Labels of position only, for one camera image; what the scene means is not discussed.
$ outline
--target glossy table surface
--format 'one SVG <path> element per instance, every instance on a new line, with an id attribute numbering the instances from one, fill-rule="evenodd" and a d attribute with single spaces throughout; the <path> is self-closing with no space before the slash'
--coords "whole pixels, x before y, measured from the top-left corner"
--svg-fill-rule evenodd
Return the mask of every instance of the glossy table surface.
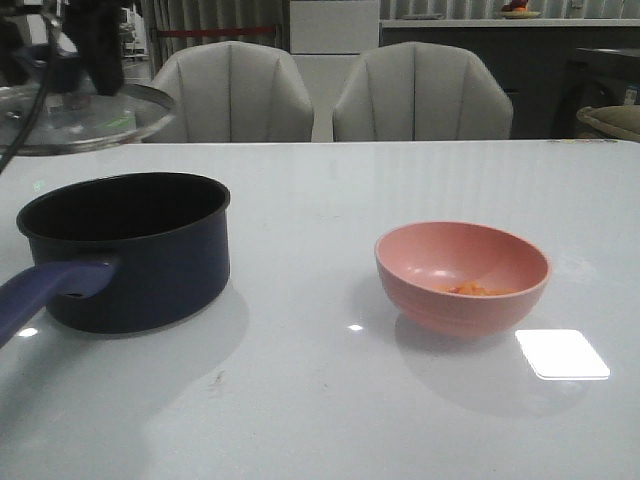
<path id="1" fill-rule="evenodd" d="M 231 280 L 137 335 L 40 312 L 0 349 L 2 479 L 640 478 L 640 145 L 130 145 L 0 176 L 0 280 L 31 264 L 22 205 L 80 180 L 185 171 L 231 191 Z M 415 221 L 506 229 L 553 263 L 515 328 L 403 317 L 373 246 Z M 580 331 L 606 380 L 548 381 L 517 329 Z"/>

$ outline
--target cushion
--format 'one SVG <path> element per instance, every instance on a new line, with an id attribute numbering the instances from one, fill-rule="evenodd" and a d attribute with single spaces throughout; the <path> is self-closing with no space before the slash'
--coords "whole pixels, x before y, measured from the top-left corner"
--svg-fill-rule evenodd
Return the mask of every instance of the cushion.
<path id="1" fill-rule="evenodd" d="M 584 107 L 576 117 L 610 137 L 640 142 L 640 105 Z"/>

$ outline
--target navy blue saucepan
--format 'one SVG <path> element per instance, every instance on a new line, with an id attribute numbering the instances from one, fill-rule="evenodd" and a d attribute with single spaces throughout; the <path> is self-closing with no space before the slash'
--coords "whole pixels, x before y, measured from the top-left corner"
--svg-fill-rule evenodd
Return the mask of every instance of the navy blue saucepan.
<path id="1" fill-rule="evenodd" d="M 0 287 L 0 346 L 46 305 L 59 322 L 126 333 L 185 318 L 229 279 L 228 189 L 136 173 L 47 193 L 18 214 L 35 266 Z"/>

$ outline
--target ceramic bowl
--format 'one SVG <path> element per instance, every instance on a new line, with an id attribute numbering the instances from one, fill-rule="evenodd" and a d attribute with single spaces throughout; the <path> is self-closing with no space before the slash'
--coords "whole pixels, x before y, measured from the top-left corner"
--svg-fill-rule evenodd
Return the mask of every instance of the ceramic bowl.
<path id="1" fill-rule="evenodd" d="M 375 246 L 389 299 L 410 318 L 456 337 L 508 329 L 537 303 L 551 273 L 547 257 L 510 233 L 460 222 L 415 223 L 383 235 Z M 500 295 L 448 290 L 475 282 Z"/>

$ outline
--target chair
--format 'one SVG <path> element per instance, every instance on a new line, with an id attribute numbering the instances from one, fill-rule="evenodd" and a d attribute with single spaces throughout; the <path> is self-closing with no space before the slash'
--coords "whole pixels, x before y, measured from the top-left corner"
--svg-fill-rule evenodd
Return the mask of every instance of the chair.
<path id="1" fill-rule="evenodd" d="M 151 86 L 176 118 L 147 142 L 308 142 L 313 106 L 290 54 L 236 41 L 173 54 Z"/>
<path id="2" fill-rule="evenodd" d="M 513 107 L 461 48 L 407 42 L 362 53 L 333 110 L 336 141 L 499 140 Z"/>

